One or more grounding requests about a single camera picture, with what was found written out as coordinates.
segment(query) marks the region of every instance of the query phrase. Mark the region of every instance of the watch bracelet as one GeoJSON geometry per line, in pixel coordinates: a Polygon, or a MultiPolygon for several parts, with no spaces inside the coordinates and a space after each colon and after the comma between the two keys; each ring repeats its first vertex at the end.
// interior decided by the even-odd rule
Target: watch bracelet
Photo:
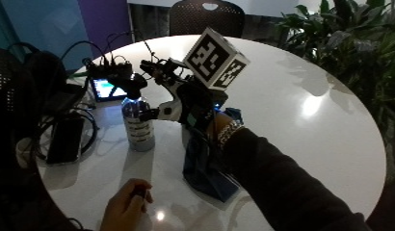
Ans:
{"type": "Polygon", "coordinates": [[[222,128],[222,131],[218,134],[218,144],[222,150],[231,136],[245,127],[246,126],[242,124],[239,120],[233,120],[230,124],[222,128]]]}

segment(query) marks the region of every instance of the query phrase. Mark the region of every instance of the person's arm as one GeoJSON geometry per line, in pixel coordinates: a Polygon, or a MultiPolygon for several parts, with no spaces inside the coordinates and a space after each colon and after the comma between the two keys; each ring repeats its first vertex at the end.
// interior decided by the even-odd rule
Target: person's arm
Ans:
{"type": "MultiPolygon", "coordinates": [[[[210,125],[209,134],[217,136],[231,120],[218,114],[215,131],[210,125]]],[[[297,162],[247,128],[226,142],[222,160],[277,230],[370,230],[363,216],[350,211],[297,162]]]]}

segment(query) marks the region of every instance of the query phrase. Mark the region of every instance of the round white table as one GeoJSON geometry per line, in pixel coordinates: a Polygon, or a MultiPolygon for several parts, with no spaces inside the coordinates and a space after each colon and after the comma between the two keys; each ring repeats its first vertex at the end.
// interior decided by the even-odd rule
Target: round white table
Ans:
{"type": "MultiPolygon", "coordinates": [[[[161,59],[183,60],[199,36],[149,40],[161,59]]],[[[247,128],[270,139],[309,173],[369,217],[386,174],[379,129],[347,87],[314,64],[250,40],[229,38],[251,63],[227,89],[223,108],[243,111],[247,128]]],[[[119,48],[139,69],[150,60],[143,42],[119,48]]],[[[173,99],[153,80],[143,90],[153,107],[173,99]]],[[[155,121],[157,146],[146,153],[129,149],[121,102],[99,103],[94,111],[98,142],[75,165],[40,166],[50,194],[68,217],[99,229],[109,199],[133,178],[150,180],[155,202],[141,230],[273,230],[245,190],[222,203],[194,191],[182,177],[187,132],[171,121],[155,121]]]]}

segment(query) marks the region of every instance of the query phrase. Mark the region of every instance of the potted plant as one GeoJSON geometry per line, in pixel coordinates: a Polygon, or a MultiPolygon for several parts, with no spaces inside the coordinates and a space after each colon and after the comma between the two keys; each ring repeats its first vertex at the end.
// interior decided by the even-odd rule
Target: potted plant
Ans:
{"type": "Polygon", "coordinates": [[[385,0],[321,1],[319,12],[306,6],[285,14],[279,27],[291,37],[282,49],[338,77],[366,105],[383,136],[389,181],[394,176],[391,139],[395,128],[395,4],[385,0]]]}

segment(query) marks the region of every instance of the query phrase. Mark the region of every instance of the bottle label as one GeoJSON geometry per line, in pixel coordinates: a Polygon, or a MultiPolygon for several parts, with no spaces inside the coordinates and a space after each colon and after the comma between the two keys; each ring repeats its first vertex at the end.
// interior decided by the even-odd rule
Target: bottle label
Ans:
{"type": "Polygon", "coordinates": [[[138,118],[125,119],[126,131],[131,142],[147,141],[154,137],[153,121],[141,121],[138,118]]]}

